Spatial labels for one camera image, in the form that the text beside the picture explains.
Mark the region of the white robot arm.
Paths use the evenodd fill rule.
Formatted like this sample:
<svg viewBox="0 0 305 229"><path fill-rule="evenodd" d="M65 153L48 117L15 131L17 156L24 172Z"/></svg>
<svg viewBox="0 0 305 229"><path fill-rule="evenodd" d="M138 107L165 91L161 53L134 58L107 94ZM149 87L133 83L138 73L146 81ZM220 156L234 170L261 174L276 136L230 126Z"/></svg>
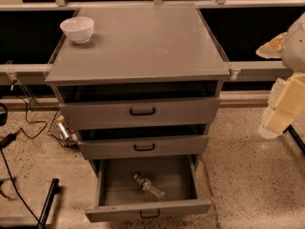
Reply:
<svg viewBox="0 0 305 229"><path fill-rule="evenodd" d="M293 71L287 80L278 78L274 83L258 128L263 138L274 139L305 113L305 13L286 32L260 46L256 54L281 59L282 65Z"/></svg>

